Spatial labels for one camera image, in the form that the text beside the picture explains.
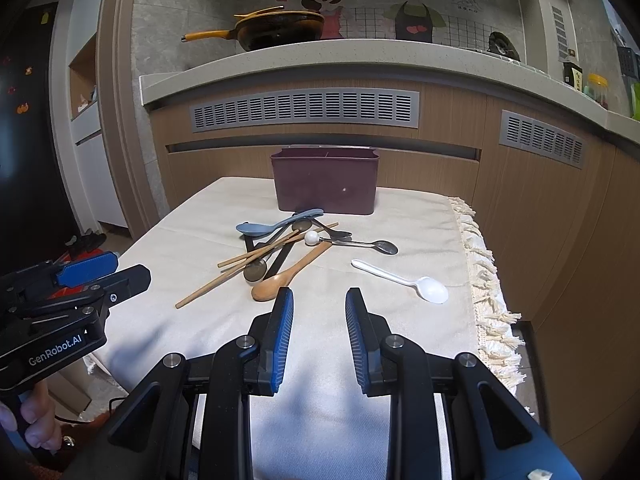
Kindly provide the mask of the person left hand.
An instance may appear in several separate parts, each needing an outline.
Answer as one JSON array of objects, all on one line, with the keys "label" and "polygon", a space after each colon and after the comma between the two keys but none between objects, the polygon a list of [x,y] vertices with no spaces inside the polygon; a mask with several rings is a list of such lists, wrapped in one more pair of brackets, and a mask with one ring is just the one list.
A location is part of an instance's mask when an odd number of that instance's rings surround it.
[{"label": "person left hand", "polygon": [[61,448],[61,426],[55,418],[55,404],[50,397],[46,380],[34,385],[17,412],[4,403],[0,403],[0,406],[1,426],[4,430],[16,431],[17,421],[21,419],[27,422],[25,439],[30,446],[52,453]]}]

